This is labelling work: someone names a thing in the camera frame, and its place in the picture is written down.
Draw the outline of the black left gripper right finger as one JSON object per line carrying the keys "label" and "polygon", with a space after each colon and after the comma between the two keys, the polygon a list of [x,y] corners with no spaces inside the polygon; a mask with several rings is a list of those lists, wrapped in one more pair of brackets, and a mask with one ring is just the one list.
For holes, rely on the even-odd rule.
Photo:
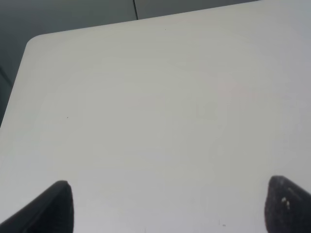
{"label": "black left gripper right finger", "polygon": [[269,233],[309,233],[311,194],[284,176],[272,176],[264,206]]}

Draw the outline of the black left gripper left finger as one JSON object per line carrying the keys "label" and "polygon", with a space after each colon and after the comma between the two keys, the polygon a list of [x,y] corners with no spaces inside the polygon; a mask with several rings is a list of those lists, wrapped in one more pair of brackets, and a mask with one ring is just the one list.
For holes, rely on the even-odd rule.
{"label": "black left gripper left finger", "polygon": [[74,205],[71,186],[57,181],[0,224],[2,233],[72,233]]}

